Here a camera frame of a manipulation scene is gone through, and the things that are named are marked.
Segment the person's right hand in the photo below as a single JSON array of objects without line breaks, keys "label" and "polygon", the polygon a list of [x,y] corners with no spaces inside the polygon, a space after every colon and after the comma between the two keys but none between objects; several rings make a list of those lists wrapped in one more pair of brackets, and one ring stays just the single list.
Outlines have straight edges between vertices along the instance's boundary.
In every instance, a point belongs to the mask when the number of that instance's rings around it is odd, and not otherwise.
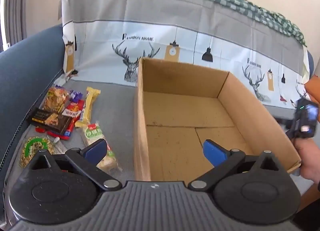
[{"label": "person's right hand", "polygon": [[296,138],[293,144],[301,158],[300,175],[319,184],[319,147],[311,138]]}]

